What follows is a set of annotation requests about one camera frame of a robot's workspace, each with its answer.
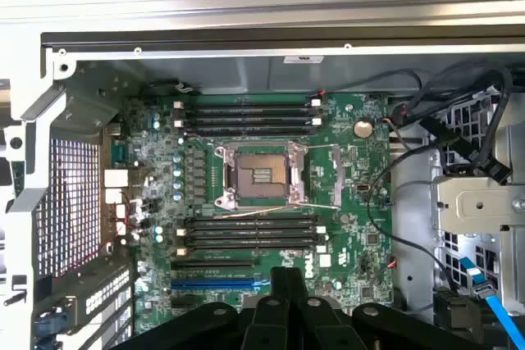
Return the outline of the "green motherboard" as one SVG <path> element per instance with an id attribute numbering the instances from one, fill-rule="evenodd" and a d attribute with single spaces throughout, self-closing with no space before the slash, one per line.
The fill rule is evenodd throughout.
<path id="1" fill-rule="evenodd" d="M 306 116 L 203 116 L 186 117 L 171 105 L 175 98 L 203 96 L 187 93 L 176 96 L 141 94 L 125 101 L 116 116 L 118 129 L 112 138 L 111 167 L 127 169 L 127 194 L 132 204 L 131 220 L 137 228 L 126 235 L 135 259 L 137 278 L 134 285 L 134 330 L 143 334 L 194 308 L 172 309 L 176 296 L 200 297 L 197 307 L 209 302 L 224 302 L 236 309 L 250 307 L 259 296 L 269 293 L 270 286 L 255 289 L 171 290 L 173 280 L 203 278 L 250 278 L 271 280 L 274 267 L 300 269 L 306 289 L 314 296 L 328 297 L 346 312 L 362 302 L 390 302 L 392 280 L 387 267 L 394 261 L 389 240 L 377 226 L 390 226 L 390 185 L 379 180 L 379 173 L 389 161 L 389 130 L 386 126 L 386 99 L 381 95 L 351 93 L 295 93 L 321 96 L 322 113 Z M 320 117 L 321 126 L 248 126 L 218 128 L 285 128 L 318 129 L 313 135 L 276 137 L 206 138 L 176 128 L 174 120 L 191 118 L 290 118 Z M 368 139 L 354 135 L 357 120 L 370 120 L 374 132 Z M 340 145 L 345 167 L 345 187 L 340 211 L 303 208 L 279 211 L 270 215 L 319 216 L 318 223 L 274 225 L 186 226 L 189 218 L 217 218 L 236 212 L 214 205 L 221 192 L 221 160 L 213 149 L 224 143 L 254 140 L 289 140 L 304 145 L 336 143 Z M 303 178 L 308 202 L 333 205 L 336 173 L 332 148 L 313 149 L 305 157 Z M 292 227 L 325 226 L 316 236 L 324 236 L 327 252 L 280 250 L 266 252 L 192 252 L 185 257 L 173 256 L 189 237 L 176 236 L 183 228 L 218 227 Z M 171 262 L 189 259 L 258 259 L 254 268 L 171 270 Z"/>

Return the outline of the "RAM slot white clips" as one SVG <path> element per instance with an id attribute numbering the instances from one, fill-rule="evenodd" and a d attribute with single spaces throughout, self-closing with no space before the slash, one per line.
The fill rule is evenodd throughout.
<path id="1" fill-rule="evenodd" d="M 280 251 L 280 250 L 300 250 L 300 251 L 314 251 L 314 252 L 327 252 L 328 247 L 326 245 L 230 245 L 230 246 L 215 246 L 215 247 L 178 247 L 172 253 L 173 256 L 185 257 L 190 255 L 192 252 L 266 252 L 266 251 Z"/>
<path id="2" fill-rule="evenodd" d="M 297 105 L 299 107 L 320 107 L 321 96 L 303 94 L 255 94 L 255 95 L 203 95 L 175 98 L 171 105 L 175 109 L 202 106 L 248 106 L 248 105 Z"/>
<path id="3" fill-rule="evenodd" d="M 186 120 L 174 120 L 176 128 L 218 128 L 218 127 L 248 127 L 248 126 L 321 126 L 323 120 L 320 117 L 290 117 L 290 118 L 191 118 Z"/>
<path id="4" fill-rule="evenodd" d="M 315 234 L 322 234 L 326 230 L 325 226 L 292 226 L 292 227 L 218 227 L 218 228 L 183 228 L 175 231 L 179 237 L 195 238 L 239 238 L 239 237 L 301 237 Z"/>

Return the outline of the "long black expansion slot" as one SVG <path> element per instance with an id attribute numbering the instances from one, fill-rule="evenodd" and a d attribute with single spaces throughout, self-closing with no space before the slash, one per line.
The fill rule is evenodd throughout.
<path id="1" fill-rule="evenodd" d="M 171 270 L 249 269 L 259 263 L 258 259 L 189 259 L 172 261 Z"/>

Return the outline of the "short black expansion slot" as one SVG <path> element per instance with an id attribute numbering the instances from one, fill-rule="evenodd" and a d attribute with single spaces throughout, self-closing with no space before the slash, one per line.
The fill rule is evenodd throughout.
<path id="1" fill-rule="evenodd" d="M 200 297 L 190 295 L 176 296 L 171 299 L 172 309 L 189 309 L 197 307 L 200 302 Z"/>

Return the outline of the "metal socket cover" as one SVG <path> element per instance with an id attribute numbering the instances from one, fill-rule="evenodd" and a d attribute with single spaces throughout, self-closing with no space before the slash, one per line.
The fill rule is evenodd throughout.
<path id="1" fill-rule="evenodd" d="M 336 208 L 342 207 L 342 194 L 345 187 L 345 167 L 341 160 L 341 149 L 339 145 L 332 146 L 332 164 L 336 173 L 336 180 L 333 191 L 333 205 Z"/>

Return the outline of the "open grey PC case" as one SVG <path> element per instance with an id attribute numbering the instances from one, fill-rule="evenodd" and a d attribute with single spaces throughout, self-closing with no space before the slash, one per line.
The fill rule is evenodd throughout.
<path id="1" fill-rule="evenodd" d="M 486 350 L 525 350 L 525 315 L 509 312 L 459 236 L 438 228 L 439 177 L 507 185 L 495 137 L 525 93 L 525 26 L 295 28 L 45 33 L 40 64 L 15 58 L 0 93 L 0 350 L 135 350 L 136 263 L 126 236 L 102 248 L 102 129 L 125 101 L 176 96 L 351 93 L 386 99 L 394 261 L 381 304 Z M 333 308 L 346 312 L 336 301 Z M 54 311 L 71 328 L 35 338 Z"/>

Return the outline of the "blue card retainer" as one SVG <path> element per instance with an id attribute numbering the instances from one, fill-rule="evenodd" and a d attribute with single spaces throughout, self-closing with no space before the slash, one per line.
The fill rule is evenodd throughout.
<path id="1" fill-rule="evenodd" d="M 71 315 L 67 311 L 54 311 L 34 321 L 34 336 L 41 339 L 63 334 L 71 328 Z"/>

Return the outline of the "blue expansion slot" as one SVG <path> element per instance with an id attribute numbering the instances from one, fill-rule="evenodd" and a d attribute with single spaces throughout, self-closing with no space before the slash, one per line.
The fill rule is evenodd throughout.
<path id="1" fill-rule="evenodd" d="M 250 278 L 203 278 L 182 279 L 171 282 L 171 290 L 221 290 L 221 289 L 255 289 L 271 283 L 270 280 L 255 280 Z"/>

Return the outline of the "silver rear port block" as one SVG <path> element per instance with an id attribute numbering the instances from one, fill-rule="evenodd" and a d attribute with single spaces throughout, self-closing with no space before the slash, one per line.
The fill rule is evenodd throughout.
<path id="1" fill-rule="evenodd" d="M 130 218 L 132 204 L 127 194 L 128 170 L 111 168 L 112 136 L 107 132 L 107 127 L 103 127 L 101 137 L 101 243 L 102 248 L 105 248 L 119 243 L 120 237 L 126 236 L 137 226 Z"/>

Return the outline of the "CPU socket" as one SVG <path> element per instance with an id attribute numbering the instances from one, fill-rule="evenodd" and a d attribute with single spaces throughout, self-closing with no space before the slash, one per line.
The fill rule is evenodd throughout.
<path id="1" fill-rule="evenodd" d="M 305 205 L 303 172 L 308 151 L 307 146 L 289 140 L 234 141 L 215 147 L 222 178 L 214 205 L 238 214 Z"/>

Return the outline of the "coin cell battery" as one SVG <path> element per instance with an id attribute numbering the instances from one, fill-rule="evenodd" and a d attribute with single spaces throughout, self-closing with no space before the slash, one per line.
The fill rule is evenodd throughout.
<path id="1" fill-rule="evenodd" d="M 368 139 L 374 132 L 374 124 L 370 120 L 357 120 L 353 132 L 357 138 Z"/>

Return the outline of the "metal disk bay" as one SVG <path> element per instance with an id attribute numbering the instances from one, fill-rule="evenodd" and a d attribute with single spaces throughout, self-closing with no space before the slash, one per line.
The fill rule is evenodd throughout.
<path id="1" fill-rule="evenodd" d="M 457 255 L 497 279 L 504 307 L 525 315 L 525 93 L 511 97 L 495 137 L 495 157 L 511 167 L 507 185 L 486 177 L 446 179 L 431 187 L 438 228 L 459 236 Z"/>

